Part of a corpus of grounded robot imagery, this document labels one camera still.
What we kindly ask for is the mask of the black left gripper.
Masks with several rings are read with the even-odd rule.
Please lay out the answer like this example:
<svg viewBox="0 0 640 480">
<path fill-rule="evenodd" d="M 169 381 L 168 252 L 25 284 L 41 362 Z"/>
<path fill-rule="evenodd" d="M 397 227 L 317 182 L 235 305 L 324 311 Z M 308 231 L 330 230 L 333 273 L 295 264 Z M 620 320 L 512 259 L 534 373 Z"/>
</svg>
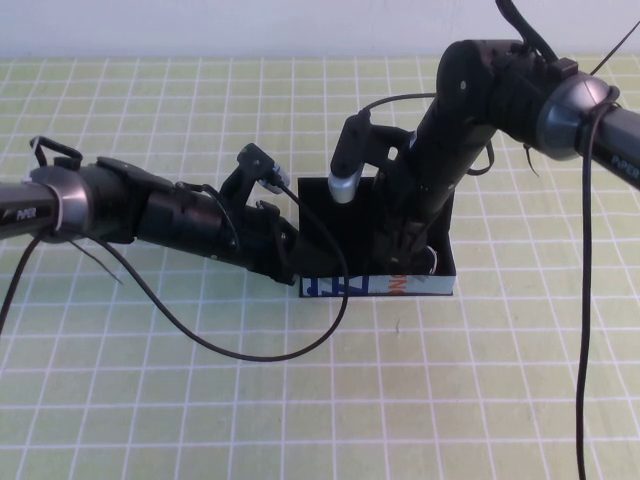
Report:
<svg viewBox="0 0 640 480">
<path fill-rule="evenodd" d="M 280 215 L 280 209 L 259 200 L 255 206 L 228 210 L 214 255 L 253 273 L 273 273 L 274 281 L 292 286 L 296 271 L 289 256 L 296 239 L 295 229 Z"/>
</svg>

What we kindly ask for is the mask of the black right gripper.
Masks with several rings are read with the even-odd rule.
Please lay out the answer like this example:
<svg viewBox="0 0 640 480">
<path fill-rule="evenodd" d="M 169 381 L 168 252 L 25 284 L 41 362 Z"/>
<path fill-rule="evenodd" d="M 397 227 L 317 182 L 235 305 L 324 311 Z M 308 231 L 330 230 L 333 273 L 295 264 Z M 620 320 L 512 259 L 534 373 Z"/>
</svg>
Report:
<svg viewBox="0 0 640 480">
<path fill-rule="evenodd" d="M 404 152 L 391 160 L 386 149 L 373 181 L 376 240 L 388 245 L 382 265 L 391 274 L 409 272 L 417 263 L 417 250 L 426 245 L 430 232 L 443 216 L 450 200 L 446 187 L 429 186 L 406 165 Z"/>
</svg>

